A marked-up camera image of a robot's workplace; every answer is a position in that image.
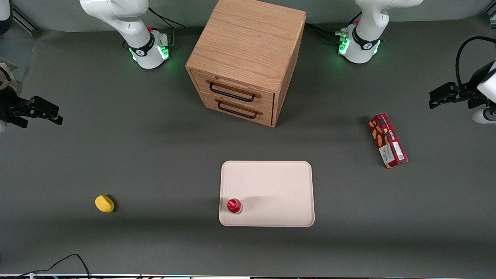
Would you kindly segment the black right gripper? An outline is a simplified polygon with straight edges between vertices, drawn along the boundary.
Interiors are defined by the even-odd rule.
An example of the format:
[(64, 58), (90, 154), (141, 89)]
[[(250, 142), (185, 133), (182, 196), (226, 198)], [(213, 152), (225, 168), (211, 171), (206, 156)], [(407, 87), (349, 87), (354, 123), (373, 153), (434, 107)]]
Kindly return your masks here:
[(27, 116), (29, 112), (32, 118), (42, 118), (57, 125), (62, 125), (63, 117), (59, 115), (59, 109), (59, 106), (39, 96), (23, 99), (11, 87), (7, 87), (0, 92), (0, 119), (5, 123), (21, 128), (27, 128), (29, 121), (21, 117), (12, 117), (11, 112), (21, 111), (21, 116)]

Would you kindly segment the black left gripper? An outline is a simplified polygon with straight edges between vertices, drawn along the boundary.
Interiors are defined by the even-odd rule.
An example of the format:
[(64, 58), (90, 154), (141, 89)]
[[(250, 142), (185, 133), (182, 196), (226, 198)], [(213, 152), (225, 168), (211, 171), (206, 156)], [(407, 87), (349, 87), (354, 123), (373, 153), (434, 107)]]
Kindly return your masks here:
[[(467, 101), (469, 109), (487, 105), (488, 100), (495, 101), (495, 62), (489, 62), (478, 69), (464, 85), (466, 92), (484, 99)], [(429, 92), (429, 108), (434, 109), (442, 104), (458, 102), (458, 87), (454, 82), (448, 82)]]

